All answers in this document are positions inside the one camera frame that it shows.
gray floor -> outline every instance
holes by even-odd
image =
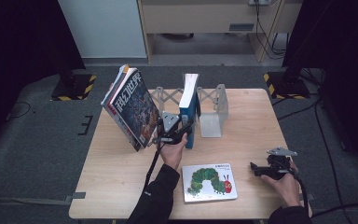
[[[285,35],[279,38],[277,49],[284,48]],[[156,41],[151,63],[132,64],[141,69],[150,88],[177,88],[184,72],[195,72],[201,74],[202,87],[225,83],[227,88],[267,89],[262,75],[267,71],[282,70],[282,59],[267,58],[257,63],[249,41],[243,35],[195,34],[192,39],[162,35]],[[118,65],[121,64],[88,64],[88,71],[97,79],[84,101],[50,101],[58,76],[44,78],[23,89],[19,102],[25,103],[14,106],[12,119],[0,132],[0,198],[62,201],[65,196],[72,195],[101,112],[100,102],[117,73]],[[312,69],[312,72],[321,78],[318,69]],[[311,92],[317,92],[312,83],[306,81],[306,84]],[[318,96],[313,95],[307,100],[280,102],[271,99],[271,103],[276,104],[277,118],[283,118],[312,105],[317,99]],[[343,203],[358,203],[358,155],[341,149],[340,139],[326,112],[319,105],[316,111],[317,116],[312,107],[280,119],[287,145],[299,154],[295,160],[307,192],[314,196],[310,201],[314,214],[339,206],[328,154],[331,154],[337,172]],[[79,135],[85,131],[82,123],[89,121],[86,116],[93,116],[89,132]],[[77,223],[77,220],[69,218],[68,210],[68,205],[0,203],[0,223]],[[347,208],[347,214],[352,223],[358,223],[358,206]],[[82,222],[111,223],[112,220]],[[338,209],[314,218],[313,223],[350,222]]]

metal book holder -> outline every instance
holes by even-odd
[[[183,94],[183,89],[176,89],[171,93],[166,92],[162,87],[157,87],[151,95],[158,102],[160,115],[165,110],[164,104],[173,101],[179,105],[176,94]],[[200,131],[202,137],[221,137],[223,124],[228,118],[228,100],[224,84],[217,85],[216,89],[207,92],[202,87],[197,88],[201,104]],[[213,112],[203,112],[202,102],[210,100],[213,103]]]

white wall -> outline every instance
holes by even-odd
[[[82,58],[146,58],[136,0],[59,0]]]

book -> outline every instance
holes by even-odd
[[[206,203],[238,198],[229,163],[182,166],[185,203]]]
[[[101,104],[135,150],[147,146],[157,125],[158,109],[138,69],[121,66]]]
[[[197,83],[199,74],[184,74],[185,88],[179,102],[179,116],[182,119],[182,126],[192,121],[191,133],[187,136],[186,148],[193,148],[194,134],[196,127],[197,108],[200,110],[200,100],[197,95]]]

black jacket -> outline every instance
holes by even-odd
[[[139,199],[127,224],[166,224],[173,206],[173,190],[180,175],[163,164],[156,179],[151,182]],[[310,224],[304,207],[278,208],[269,217],[269,224]]]

